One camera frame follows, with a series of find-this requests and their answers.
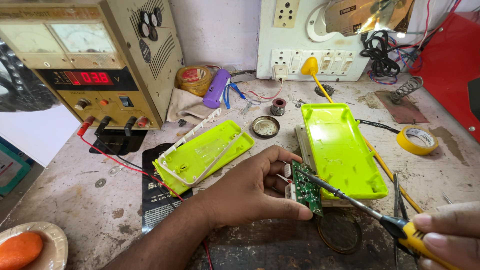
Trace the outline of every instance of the finger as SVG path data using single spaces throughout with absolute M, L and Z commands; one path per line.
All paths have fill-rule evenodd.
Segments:
M 257 154 L 260 158 L 265 158 L 270 161 L 270 163 L 275 162 L 275 160 L 285 161 L 286 163 L 292 163 L 292 160 L 302 163 L 301 157 L 295 155 L 292 152 L 287 151 L 286 149 L 278 146 L 272 145 L 262 152 Z
M 415 228 L 424 233 L 443 233 L 480 238 L 480 210 L 442 211 L 413 217 Z
M 262 219 L 290 219 L 306 221 L 313 217 L 312 211 L 294 200 L 266 196 L 263 200 Z
M 432 209 L 432 211 L 427 211 L 430 213 L 433 212 L 445 212 L 445 211 L 474 211 L 480 209 L 480 201 L 466 202 L 466 203 L 454 203 L 438 206 Z
M 264 193 L 275 198 L 285 198 L 285 195 L 280 195 L 277 191 L 271 188 L 264 189 Z
M 475 238 L 427 233 L 425 247 L 437 257 L 463 270 L 480 269 L 480 240 Z
M 274 161 L 272 164 L 270 164 L 270 170 L 268 171 L 268 174 L 270 175 L 276 175 L 280 174 L 282 176 L 285 175 L 285 162 L 283 161 Z
M 267 175 L 264 179 L 264 188 L 273 187 L 280 193 L 285 193 L 285 187 L 288 183 L 277 175 Z
M 438 262 L 427 258 L 420 258 L 419 265 L 421 270 L 447 270 L 447 268 L 443 267 Z

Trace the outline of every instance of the circuit board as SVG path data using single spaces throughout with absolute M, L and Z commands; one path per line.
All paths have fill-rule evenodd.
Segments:
M 285 187 L 285 198 L 295 200 L 319 216 L 323 216 L 322 202 L 320 201 L 320 187 L 312 183 L 303 174 L 298 172 L 302 170 L 308 174 L 317 174 L 309 165 L 300 164 L 292 160 L 292 183 Z

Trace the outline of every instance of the paper plate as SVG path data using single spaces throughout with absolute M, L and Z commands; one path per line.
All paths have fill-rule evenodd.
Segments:
M 67 265 L 68 242 L 59 226 L 48 222 L 30 222 L 0 233 L 0 245 L 24 232 L 38 234 L 43 241 L 40 255 L 22 270 L 63 270 Z

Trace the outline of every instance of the yellow jar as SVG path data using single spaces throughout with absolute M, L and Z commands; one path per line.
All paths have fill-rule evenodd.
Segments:
M 186 66 L 177 71 L 177 82 L 180 89 L 203 97 L 212 82 L 212 74 L 204 66 Z

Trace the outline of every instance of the yellow soldering iron handle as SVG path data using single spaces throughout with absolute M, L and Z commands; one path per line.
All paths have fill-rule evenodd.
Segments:
M 403 227 L 403 231 L 407 235 L 406 239 L 399 238 L 398 242 L 405 246 L 406 248 L 410 249 L 411 251 L 417 253 L 418 255 L 432 259 L 439 264 L 443 265 L 445 268 L 449 270 L 461 270 L 458 267 L 455 267 L 447 262 L 444 262 L 437 256 L 433 255 L 423 244 L 423 237 L 425 234 L 415 228 L 412 222 L 407 223 Z

